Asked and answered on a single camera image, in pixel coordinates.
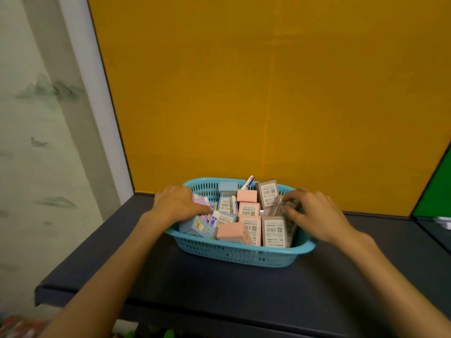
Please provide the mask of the person's left forearm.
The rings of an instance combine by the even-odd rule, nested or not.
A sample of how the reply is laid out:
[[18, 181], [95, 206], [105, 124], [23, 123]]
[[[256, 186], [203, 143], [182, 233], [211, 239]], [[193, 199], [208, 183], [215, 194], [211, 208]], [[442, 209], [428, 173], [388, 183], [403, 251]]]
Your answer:
[[109, 338], [159, 236], [173, 221], [151, 210], [38, 338]]

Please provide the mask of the blue plastic basket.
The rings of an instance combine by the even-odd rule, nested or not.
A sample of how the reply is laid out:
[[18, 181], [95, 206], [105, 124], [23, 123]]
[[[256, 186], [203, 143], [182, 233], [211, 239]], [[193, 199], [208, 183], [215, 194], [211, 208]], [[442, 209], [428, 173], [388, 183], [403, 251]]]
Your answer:
[[[239, 187], [245, 183], [243, 179], [201, 177], [186, 181], [183, 185], [193, 193], [208, 196], [211, 200], [219, 200], [220, 182], [236, 181]], [[269, 268], [282, 268], [291, 265], [299, 255], [313, 251], [318, 241], [297, 227], [294, 242], [290, 248], [251, 247], [250, 245], [207, 239], [182, 233], [179, 224], [175, 223], [165, 231], [172, 236], [178, 247], [192, 255], [214, 260], [228, 261], [243, 265]]]

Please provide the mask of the green side panel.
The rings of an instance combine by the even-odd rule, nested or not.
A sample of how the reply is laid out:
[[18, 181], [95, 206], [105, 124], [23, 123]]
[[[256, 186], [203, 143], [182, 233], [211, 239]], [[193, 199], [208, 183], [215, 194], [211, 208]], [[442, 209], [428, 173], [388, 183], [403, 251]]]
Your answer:
[[451, 217], [451, 141], [417, 204], [414, 217]]

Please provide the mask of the person's left hand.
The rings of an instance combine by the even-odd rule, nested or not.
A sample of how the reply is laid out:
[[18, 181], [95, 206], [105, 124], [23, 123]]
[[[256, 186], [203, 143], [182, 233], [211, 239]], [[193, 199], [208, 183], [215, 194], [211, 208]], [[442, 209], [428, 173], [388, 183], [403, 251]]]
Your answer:
[[154, 227], [164, 231], [176, 222], [194, 218], [188, 218], [188, 204], [199, 204], [193, 201], [191, 189], [170, 184], [155, 194], [153, 208], [145, 213], [145, 217]]

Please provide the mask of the yellow back panel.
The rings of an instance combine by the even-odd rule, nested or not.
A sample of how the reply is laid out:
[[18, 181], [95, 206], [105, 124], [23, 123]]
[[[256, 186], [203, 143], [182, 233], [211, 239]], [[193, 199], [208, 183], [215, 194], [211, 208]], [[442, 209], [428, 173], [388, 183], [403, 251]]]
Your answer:
[[409, 216], [451, 140], [451, 0], [88, 0], [134, 191], [276, 180]]

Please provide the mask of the person's right forearm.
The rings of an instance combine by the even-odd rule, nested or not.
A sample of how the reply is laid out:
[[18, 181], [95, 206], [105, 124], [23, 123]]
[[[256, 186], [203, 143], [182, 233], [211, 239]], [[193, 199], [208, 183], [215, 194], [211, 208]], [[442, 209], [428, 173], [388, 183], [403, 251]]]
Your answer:
[[369, 235], [352, 229], [330, 242], [370, 284], [399, 338], [451, 338], [451, 321], [394, 267]]

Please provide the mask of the taupe stationery carton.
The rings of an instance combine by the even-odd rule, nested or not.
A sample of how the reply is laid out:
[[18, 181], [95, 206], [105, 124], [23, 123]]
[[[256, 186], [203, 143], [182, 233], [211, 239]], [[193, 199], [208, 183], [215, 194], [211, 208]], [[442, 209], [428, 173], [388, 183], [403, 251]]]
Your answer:
[[272, 208], [269, 211], [269, 214], [267, 216], [286, 216], [285, 214], [285, 207], [290, 207], [291, 209], [297, 210], [299, 205], [299, 200], [292, 200], [288, 202], [283, 202], [283, 195], [278, 195], [274, 199], [274, 203]]

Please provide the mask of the pile of small pastel boxes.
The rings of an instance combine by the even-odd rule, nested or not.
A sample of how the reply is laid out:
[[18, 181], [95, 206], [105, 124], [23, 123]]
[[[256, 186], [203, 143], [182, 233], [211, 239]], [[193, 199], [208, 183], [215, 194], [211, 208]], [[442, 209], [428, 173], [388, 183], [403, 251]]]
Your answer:
[[296, 225], [285, 216], [267, 216], [276, 196], [288, 190], [276, 180], [258, 182], [254, 176], [242, 187], [236, 181], [220, 182], [217, 201], [193, 193], [193, 201], [210, 206], [211, 213], [180, 222], [179, 230], [224, 242], [290, 248]]

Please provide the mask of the green object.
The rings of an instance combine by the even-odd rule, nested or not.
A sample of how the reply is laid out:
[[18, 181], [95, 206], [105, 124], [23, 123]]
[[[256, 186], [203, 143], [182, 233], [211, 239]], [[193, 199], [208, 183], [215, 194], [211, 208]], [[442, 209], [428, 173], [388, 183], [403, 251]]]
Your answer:
[[150, 327], [144, 326], [126, 333], [123, 338], [175, 338], [175, 333], [173, 330], [151, 330]]

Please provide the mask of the person's right hand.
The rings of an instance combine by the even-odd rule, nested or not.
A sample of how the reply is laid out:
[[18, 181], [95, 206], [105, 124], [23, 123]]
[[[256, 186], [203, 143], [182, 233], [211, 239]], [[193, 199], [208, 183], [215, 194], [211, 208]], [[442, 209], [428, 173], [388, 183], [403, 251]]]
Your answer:
[[301, 227], [316, 239], [341, 246], [355, 237], [356, 231], [330, 197], [306, 188], [290, 191], [283, 202], [299, 200], [306, 223]]

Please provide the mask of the red patterned packets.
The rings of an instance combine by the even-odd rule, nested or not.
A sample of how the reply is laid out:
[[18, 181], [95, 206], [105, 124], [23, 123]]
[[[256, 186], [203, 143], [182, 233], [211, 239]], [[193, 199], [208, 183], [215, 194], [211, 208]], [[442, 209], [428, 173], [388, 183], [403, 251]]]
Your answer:
[[0, 311], [0, 338], [38, 338], [48, 323]]

